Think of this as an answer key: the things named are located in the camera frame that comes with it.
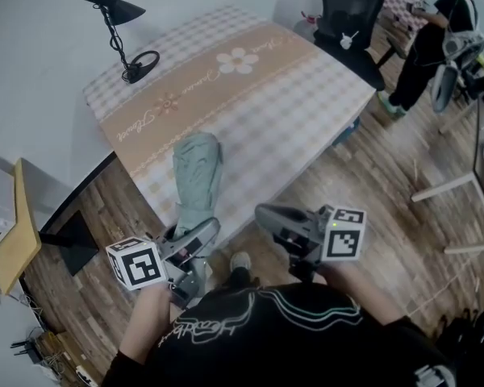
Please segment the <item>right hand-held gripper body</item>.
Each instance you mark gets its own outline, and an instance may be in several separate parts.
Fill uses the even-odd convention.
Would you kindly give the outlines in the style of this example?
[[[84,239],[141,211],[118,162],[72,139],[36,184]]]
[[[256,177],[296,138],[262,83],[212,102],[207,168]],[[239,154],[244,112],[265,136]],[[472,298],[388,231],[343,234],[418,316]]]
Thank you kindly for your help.
[[[294,257],[311,264],[356,260],[361,254],[366,212],[322,206],[316,212],[295,210],[273,236]]]

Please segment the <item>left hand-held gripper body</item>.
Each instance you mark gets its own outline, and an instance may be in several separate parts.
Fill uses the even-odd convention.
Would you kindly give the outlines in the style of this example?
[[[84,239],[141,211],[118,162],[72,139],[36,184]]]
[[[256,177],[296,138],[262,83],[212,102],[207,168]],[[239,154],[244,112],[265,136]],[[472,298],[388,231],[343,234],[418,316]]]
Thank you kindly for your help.
[[[184,310],[206,293],[206,261],[200,256],[204,248],[197,237],[172,241],[132,236],[107,246],[106,252],[124,288],[133,291],[166,284],[172,303]]]

